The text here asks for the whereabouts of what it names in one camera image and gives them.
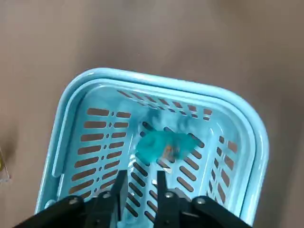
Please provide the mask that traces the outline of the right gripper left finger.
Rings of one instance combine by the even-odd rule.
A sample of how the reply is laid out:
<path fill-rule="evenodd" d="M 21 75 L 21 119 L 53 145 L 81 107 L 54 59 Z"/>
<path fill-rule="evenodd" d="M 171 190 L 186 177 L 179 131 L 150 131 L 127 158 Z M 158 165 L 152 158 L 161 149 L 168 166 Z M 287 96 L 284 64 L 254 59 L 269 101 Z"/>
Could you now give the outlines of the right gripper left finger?
<path fill-rule="evenodd" d="M 116 228 L 122 220 L 128 189 L 127 171 L 118 172 L 112 188 L 85 202 L 68 196 L 19 223 L 17 228 Z"/>

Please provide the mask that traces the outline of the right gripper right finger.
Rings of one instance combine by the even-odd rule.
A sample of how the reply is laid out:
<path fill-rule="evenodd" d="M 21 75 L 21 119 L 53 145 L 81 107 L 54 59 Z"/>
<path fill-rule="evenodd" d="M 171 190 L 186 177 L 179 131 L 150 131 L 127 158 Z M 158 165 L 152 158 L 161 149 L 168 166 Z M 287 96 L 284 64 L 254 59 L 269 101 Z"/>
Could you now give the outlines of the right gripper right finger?
<path fill-rule="evenodd" d="M 164 171 L 157 172 L 158 210 L 155 228 L 249 228 L 246 222 L 207 196 L 191 201 L 168 189 Z"/>

